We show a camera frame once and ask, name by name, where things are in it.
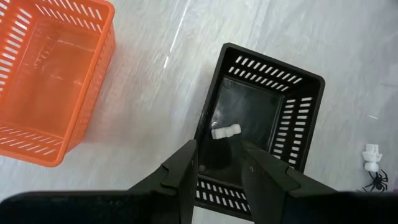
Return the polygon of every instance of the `plastic basket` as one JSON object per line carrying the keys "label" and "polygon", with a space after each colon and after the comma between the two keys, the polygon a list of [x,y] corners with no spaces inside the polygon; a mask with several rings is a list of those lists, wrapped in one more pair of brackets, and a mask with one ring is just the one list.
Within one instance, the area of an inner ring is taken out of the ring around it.
{"label": "plastic basket", "polygon": [[[325,81],[318,75],[224,44],[195,133],[197,205],[251,219],[242,197],[243,155],[237,144],[242,140],[303,172],[324,88]],[[241,125],[239,136],[211,138],[213,128],[235,123]]]}
{"label": "plastic basket", "polygon": [[82,141],[113,16],[100,0],[0,0],[0,154],[57,166]]}

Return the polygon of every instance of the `basket slot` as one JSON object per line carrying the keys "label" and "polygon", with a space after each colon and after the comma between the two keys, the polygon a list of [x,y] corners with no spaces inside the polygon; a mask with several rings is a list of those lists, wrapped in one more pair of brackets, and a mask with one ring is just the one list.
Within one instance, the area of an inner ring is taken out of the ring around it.
{"label": "basket slot", "polygon": [[300,169],[301,166],[314,104],[313,97],[308,96],[286,99],[282,105],[271,154],[288,162],[294,169]]}
{"label": "basket slot", "polygon": [[272,62],[244,52],[236,52],[231,60],[234,63],[228,64],[228,75],[281,93],[301,84],[305,79],[301,74],[282,67]]}
{"label": "basket slot", "polygon": [[89,1],[36,0],[35,6],[44,16],[98,33],[102,33],[107,15]]}
{"label": "basket slot", "polygon": [[228,75],[231,77],[238,78],[240,80],[244,80],[245,82],[252,83],[262,88],[267,88],[272,91],[284,92],[288,90],[292,85],[297,84],[302,80],[302,78],[297,78],[297,76],[291,76],[290,73],[282,76],[285,72],[280,71],[279,69],[272,69],[269,73],[262,73],[253,71],[253,69],[246,68],[242,65],[234,65],[229,67]]}
{"label": "basket slot", "polygon": [[56,156],[62,139],[37,131],[21,129],[10,124],[0,124],[0,147],[34,157]]}
{"label": "basket slot", "polygon": [[20,52],[27,44],[33,15],[24,10],[23,5],[15,8],[9,0],[0,0],[0,3],[0,45],[3,46],[0,50],[0,96],[4,96],[20,63]]}
{"label": "basket slot", "polygon": [[242,189],[221,185],[200,177],[197,182],[196,201],[251,216],[250,207]]}

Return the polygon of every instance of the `white object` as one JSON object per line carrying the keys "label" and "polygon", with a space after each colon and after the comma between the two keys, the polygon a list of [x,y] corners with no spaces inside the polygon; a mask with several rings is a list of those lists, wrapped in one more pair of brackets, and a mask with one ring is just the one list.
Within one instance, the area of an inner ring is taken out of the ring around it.
{"label": "white object", "polygon": [[379,146],[376,144],[367,144],[366,149],[362,152],[363,159],[367,162],[365,163],[365,170],[370,172],[379,171],[379,165],[382,154],[379,153]]}
{"label": "white object", "polygon": [[241,132],[241,126],[239,124],[232,124],[229,127],[211,130],[211,137],[213,137],[213,139],[229,138],[235,134],[240,134]]}

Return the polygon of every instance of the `orange basket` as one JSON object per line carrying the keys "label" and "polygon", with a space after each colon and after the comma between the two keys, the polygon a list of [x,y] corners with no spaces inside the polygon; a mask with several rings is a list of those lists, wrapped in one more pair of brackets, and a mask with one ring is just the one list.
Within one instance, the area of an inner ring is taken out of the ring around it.
{"label": "orange basket", "polygon": [[53,167],[83,140],[113,16],[101,0],[0,0],[0,154]]}

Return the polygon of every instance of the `spider leg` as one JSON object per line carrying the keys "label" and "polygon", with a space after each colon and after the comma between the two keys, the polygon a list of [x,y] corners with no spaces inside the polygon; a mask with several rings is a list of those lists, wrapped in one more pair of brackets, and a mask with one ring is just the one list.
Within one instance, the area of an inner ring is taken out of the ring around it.
{"label": "spider leg", "polygon": [[380,179],[383,179],[383,176],[382,176],[381,174],[379,174],[378,172],[377,172],[376,174],[377,174],[377,176],[378,176]]}
{"label": "spider leg", "polygon": [[372,187],[370,192],[372,192],[375,187],[376,187],[376,184],[373,185],[373,187]]}
{"label": "spider leg", "polygon": [[372,180],[374,181],[374,177],[372,176],[372,174],[370,173],[370,171],[368,171],[369,175],[372,177]]}
{"label": "spider leg", "polygon": [[367,185],[367,186],[365,186],[365,187],[370,187],[370,186],[372,186],[373,185],[373,182],[371,182],[371,184],[369,184],[369,185]]}
{"label": "spider leg", "polygon": [[385,178],[383,178],[383,179],[386,179],[386,181],[388,182],[388,176],[387,176],[386,172],[385,172],[384,170],[381,170],[381,172],[383,172],[383,173],[384,173],[384,175],[386,176],[386,177],[385,177]]}
{"label": "spider leg", "polygon": [[386,190],[388,190],[388,185],[387,185],[386,183],[381,182],[381,185],[382,185],[383,187],[385,187]]}

